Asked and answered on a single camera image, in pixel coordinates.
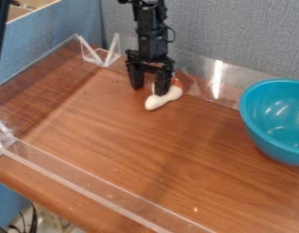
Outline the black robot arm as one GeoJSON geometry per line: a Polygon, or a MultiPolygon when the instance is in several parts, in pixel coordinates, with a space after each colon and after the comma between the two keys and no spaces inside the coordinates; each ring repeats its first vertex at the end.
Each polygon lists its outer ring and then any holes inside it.
{"type": "Polygon", "coordinates": [[[126,51],[130,83],[135,89],[143,87],[144,73],[156,75],[155,94],[164,96],[170,91],[175,61],[168,57],[168,30],[164,24],[167,11],[164,0],[117,0],[132,5],[139,49],[126,51]]]}

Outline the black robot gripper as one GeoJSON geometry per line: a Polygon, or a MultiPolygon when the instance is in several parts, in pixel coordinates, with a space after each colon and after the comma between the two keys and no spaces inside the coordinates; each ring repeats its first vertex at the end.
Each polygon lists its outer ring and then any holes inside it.
{"type": "Polygon", "coordinates": [[[168,29],[138,32],[138,49],[128,49],[127,69],[134,89],[144,84],[144,73],[156,74],[155,94],[164,96],[170,91],[171,74],[175,61],[168,57],[168,29]]]}

